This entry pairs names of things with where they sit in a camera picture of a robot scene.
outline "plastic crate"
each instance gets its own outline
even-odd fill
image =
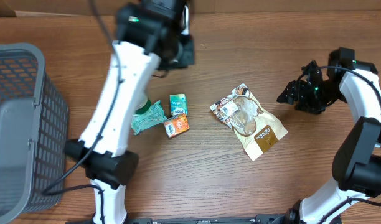
[[[68,106],[31,44],[0,45],[0,224],[48,209],[41,191],[65,169]],[[53,190],[63,189],[63,183]]]

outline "teal wrapper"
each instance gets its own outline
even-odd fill
[[[173,116],[179,114],[188,115],[185,94],[170,95],[170,109]]]
[[[131,127],[134,130],[134,135],[139,134],[150,127],[163,123],[167,120],[164,115],[164,110],[160,106],[160,100],[155,102],[147,112],[143,114],[134,114]]]

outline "wooden board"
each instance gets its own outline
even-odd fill
[[[15,11],[91,15],[88,0],[5,0]],[[95,0],[101,15],[114,16],[127,2]],[[192,0],[196,13],[381,10],[381,0]]]
[[[113,17],[104,20],[113,30]],[[380,72],[381,11],[206,14],[192,22],[197,64],[152,78],[152,101],[185,93],[190,130],[168,139],[156,126],[130,138],[140,155],[127,186],[130,217],[244,217],[283,213],[313,194],[331,177],[333,156],[353,127],[345,103],[320,116],[279,105],[276,97],[311,60],[327,64],[339,46],[356,49],[357,60]],[[47,72],[70,107],[70,137],[88,124],[108,70],[110,53],[92,17],[0,19],[0,44],[29,42],[44,53]],[[289,133],[266,154],[251,161],[236,135],[210,112],[210,105],[246,83],[262,106]],[[87,184],[83,169],[65,182]],[[54,208],[21,215],[14,223],[61,224],[90,218],[91,190],[69,192]],[[381,208],[358,204],[345,223],[381,223]]]

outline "wooden table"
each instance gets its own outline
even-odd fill
[[[113,30],[114,18],[104,20]],[[376,64],[381,86],[381,11],[205,14],[195,18],[191,30],[196,65],[152,78],[148,87],[152,101],[162,100],[166,115],[169,95],[186,94],[190,131],[168,139],[160,125],[131,137],[129,149],[140,155],[140,163],[126,190],[130,217],[285,212],[331,177],[333,156],[353,122],[345,103],[313,116],[276,103],[276,97],[300,75],[301,66],[311,60],[326,65],[328,53],[340,46],[355,49],[358,60]],[[110,59],[95,20],[0,19],[0,44],[16,42],[43,51],[47,72],[70,107],[70,137],[79,137],[95,109]],[[241,83],[289,131],[256,161],[209,109]],[[65,185],[87,183],[78,169]],[[93,192],[79,190],[65,194],[54,208],[21,215],[14,223],[58,224],[90,218],[94,211]],[[381,208],[360,203],[343,217],[345,223],[381,223]]]

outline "orange box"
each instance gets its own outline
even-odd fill
[[[173,137],[189,130],[188,119],[186,118],[186,115],[179,114],[165,120],[164,127],[166,128],[168,136]]]

